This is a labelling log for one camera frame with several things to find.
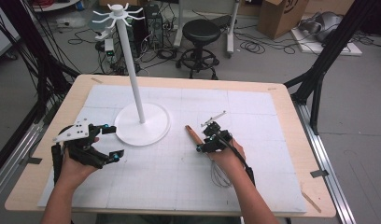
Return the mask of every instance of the table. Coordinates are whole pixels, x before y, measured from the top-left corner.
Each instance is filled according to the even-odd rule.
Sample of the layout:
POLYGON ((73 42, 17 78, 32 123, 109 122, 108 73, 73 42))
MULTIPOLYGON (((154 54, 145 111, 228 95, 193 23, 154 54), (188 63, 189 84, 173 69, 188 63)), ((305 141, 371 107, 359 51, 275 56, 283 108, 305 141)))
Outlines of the table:
POLYGON ((80 0, 70 0, 67 3, 58 3, 57 2, 57 3, 53 3, 53 5, 51 5, 49 7, 42 7, 42 8, 40 8, 40 7, 34 7, 34 11, 35 12, 53 11, 53 10, 61 9, 61 8, 64 8, 64 7, 73 6, 78 1, 80 1, 80 0))
MULTIPOLYGON (((179 48, 181 45, 182 39, 182 27, 184 26, 184 18, 183 18, 183 0, 178 1, 178 29, 176 30, 176 39, 174 40, 174 47, 179 48)), ((233 12, 231 18, 231 26, 228 30, 228 39, 227 39, 227 52, 228 56, 231 57, 234 53, 233 50, 233 30, 234 24, 237 16, 237 9, 239 8, 240 0, 235 0, 233 4, 233 12)))
MULTIPOLYGON (((335 208, 330 193, 322 177, 313 178, 310 172, 318 170, 313 152, 298 119, 287 88, 282 84, 252 83, 216 80, 196 80, 180 78, 139 77, 142 87, 218 89, 229 91, 259 91, 271 94, 283 134, 286 138, 289 154, 300 181, 302 194, 305 199, 307 212, 304 214, 276 214, 280 217, 333 217, 335 208)), ((43 211, 37 206, 49 177, 52 166, 50 147, 51 139, 68 124, 75 122, 80 109, 88 97, 93 85, 130 85, 128 77, 110 76, 79 76, 72 89, 67 94, 62 106, 47 129, 34 157, 42 158, 38 165, 28 164, 24 169, 15 188, 6 201, 6 209, 12 211, 43 211)), ((106 209, 75 209, 76 212, 128 213, 124 210, 106 209)))

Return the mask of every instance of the white pole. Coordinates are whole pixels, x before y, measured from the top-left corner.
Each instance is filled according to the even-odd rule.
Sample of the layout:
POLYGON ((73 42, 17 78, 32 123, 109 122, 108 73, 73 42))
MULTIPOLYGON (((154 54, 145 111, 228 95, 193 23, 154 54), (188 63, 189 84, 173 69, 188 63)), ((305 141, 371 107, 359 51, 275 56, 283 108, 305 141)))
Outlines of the white pole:
MULTIPOLYGON (((115 16, 121 16, 123 15, 123 13, 127 13, 123 11, 123 7, 120 6, 121 8, 116 8, 116 6, 120 5, 114 5, 111 8, 115 16)), ((123 48, 124 59, 126 61, 127 71, 129 72, 130 82, 132 83, 133 95, 138 110, 138 116, 140 118, 140 123, 145 123, 144 109, 142 107, 137 78, 135 76, 132 50, 130 49, 129 36, 127 36, 126 24, 124 23, 124 20, 117 20, 117 25, 120 43, 121 47, 123 48)))

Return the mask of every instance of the wooden table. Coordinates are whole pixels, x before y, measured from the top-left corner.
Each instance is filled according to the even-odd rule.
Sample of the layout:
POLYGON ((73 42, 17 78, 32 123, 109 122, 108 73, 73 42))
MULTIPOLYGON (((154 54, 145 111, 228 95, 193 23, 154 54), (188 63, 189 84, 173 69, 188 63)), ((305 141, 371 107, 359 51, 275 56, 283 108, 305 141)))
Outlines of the wooden table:
MULTIPOLYGON (((226 91, 258 91, 271 94, 279 122, 287 142, 289 154, 300 181, 307 212, 304 214, 276 214, 280 217, 333 217, 336 214, 330 193, 322 177, 313 178, 310 172, 318 170, 315 157, 303 131, 287 88, 276 83, 235 82, 181 78, 138 77, 145 87, 215 89, 226 91)), ((93 85, 130 85, 128 77, 82 75, 77 78, 63 104, 47 129, 34 157, 42 158, 38 165, 28 164, 6 201, 12 211, 43 211, 37 203, 47 183, 52 166, 51 139, 67 125, 73 124, 93 85)), ((76 209, 78 212, 111 212, 106 209, 76 209)))

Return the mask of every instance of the forearm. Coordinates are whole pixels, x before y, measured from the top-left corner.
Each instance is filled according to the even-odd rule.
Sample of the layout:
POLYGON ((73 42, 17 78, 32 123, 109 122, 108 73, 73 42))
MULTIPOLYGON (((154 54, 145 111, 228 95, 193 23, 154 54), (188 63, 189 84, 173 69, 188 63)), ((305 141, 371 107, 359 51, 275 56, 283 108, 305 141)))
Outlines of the forearm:
POLYGON ((278 223, 262 196, 255 189, 242 168, 228 174, 237 194, 242 216, 246 224, 278 223))
POLYGON ((74 190, 56 186, 51 193, 42 217, 42 224, 70 224, 74 190))

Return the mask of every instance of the white stand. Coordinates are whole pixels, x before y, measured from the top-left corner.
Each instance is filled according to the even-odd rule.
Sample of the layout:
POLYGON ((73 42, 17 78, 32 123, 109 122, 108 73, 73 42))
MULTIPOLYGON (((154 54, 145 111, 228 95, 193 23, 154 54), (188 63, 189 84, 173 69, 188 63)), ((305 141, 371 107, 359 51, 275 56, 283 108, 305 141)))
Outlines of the white stand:
POLYGON ((144 18, 130 16, 129 13, 138 13, 142 10, 142 8, 135 12, 126 12, 125 10, 128 6, 129 4, 126 4, 126 8, 123 9, 123 6, 121 5, 108 5, 108 7, 112 10, 111 13, 99 14, 95 11, 94 13, 109 16, 102 21, 96 22, 104 22, 108 19, 113 19, 110 27, 113 27, 115 22, 118 21, 117 26, 120 36, 120 43, 123 48, 124 59, 126 60, 127 71, 129 72, 135 99, 135 104, 124 107, 115 119, 117 136, 120 140, 131 146, 143 147, 158 142, 168 133, 168 130, 170 129, 170 119, 167 111, 161 106, 141 103, 141 97, 135 76, 132 51, 130 49, 129 37, 127 36, 126 29, 126 25, 130 25, 125 19, 127 17, 134 20, 142 20, 144 18))

